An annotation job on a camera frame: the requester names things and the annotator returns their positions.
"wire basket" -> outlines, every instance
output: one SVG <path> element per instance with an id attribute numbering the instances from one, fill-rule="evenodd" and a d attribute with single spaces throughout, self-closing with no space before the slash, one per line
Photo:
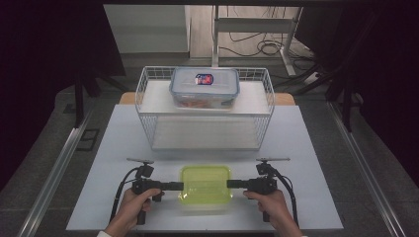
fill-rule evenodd
<path id="1" fill-rule="evenodd" d="M 148 142 L 160 149 L 259 150 L 275 108 L 266 68 L 234 68 L 240 94 L 231 111 L 180 110 L 169 84 L 176 67 L 144 67 L 135 108 Z"/>

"human hand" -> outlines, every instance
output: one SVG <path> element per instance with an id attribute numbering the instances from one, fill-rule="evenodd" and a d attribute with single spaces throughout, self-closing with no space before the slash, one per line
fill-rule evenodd
<path id="1" fill-rule="evenodd" d="M 121 207 L 118 213 L 109 223 L 105 232 L 113 237 L 123 237 L 135 226 L 137 215 L 141 210 L 149 211 L 151 208 L 150 199 L 161 193 L 159 189 L 150 189 L 136 195 L 132 189 L 124 192 L 124 197 L 121 202 Z"/>
<path id="2" fill-rule="evenodd" d="M 293 221 L 284 194 L 280 190 L 263 196 L 254 192 L 245 191 L 243 194 L 258 201 L 260 211 L 266 211 L 270 215 L 271 225 L 282 237 L 300 237 L 302 235 L 296 223 Z"/>

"wall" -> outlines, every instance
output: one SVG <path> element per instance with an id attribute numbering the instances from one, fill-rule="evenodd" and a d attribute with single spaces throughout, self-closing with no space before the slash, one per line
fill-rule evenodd
<path id="1" fill-rule="evenodd" d="M 189 6 L 104 7 L 120 53 L 189 51 Z"/>

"black curtain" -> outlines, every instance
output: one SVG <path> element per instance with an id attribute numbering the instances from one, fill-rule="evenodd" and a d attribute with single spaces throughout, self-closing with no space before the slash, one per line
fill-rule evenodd
<path id="1" fill-rule="evenodd" d="M 419 186 L 419 17 L 413 1 L 388 3 L 361 50 L 361 113 Z"/>
<path id="2" fill-rule="evenodd" d="M 101 4 L 0 3 L 1 188 L 77 73 L 125 75 Z"/>

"lime green container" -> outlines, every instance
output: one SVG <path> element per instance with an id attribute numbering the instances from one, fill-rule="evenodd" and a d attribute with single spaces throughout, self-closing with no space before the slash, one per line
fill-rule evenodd
<path id="1" fill-rule="evenodd" d="M 183 204 L 227 203 L 232 194 L 227 188 L 231 171 L 226 166 L 185 166 L 180 172 L 184 189 L 179 194 Z"/>

